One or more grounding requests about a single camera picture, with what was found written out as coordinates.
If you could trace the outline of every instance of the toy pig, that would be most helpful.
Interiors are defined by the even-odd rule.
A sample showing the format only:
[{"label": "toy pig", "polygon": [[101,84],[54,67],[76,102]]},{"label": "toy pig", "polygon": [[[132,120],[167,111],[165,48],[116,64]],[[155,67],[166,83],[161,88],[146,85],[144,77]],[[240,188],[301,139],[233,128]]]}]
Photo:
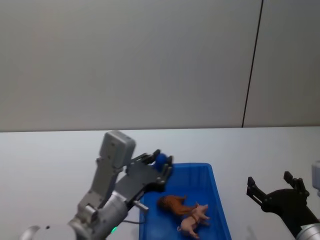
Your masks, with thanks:
[{"label": "toy pig", "polygon": [[209,225],[205,220],[210,219],[205,213],[208,209],[207,205],[199,205],[196,203],[196,208],[193,209],[188,217],[181,222],[181,227],[177,227],[177,230],[186,236],[192,236],[195,239],[199,239],[199,235],[194,232],[194,229],[199,225]]}]

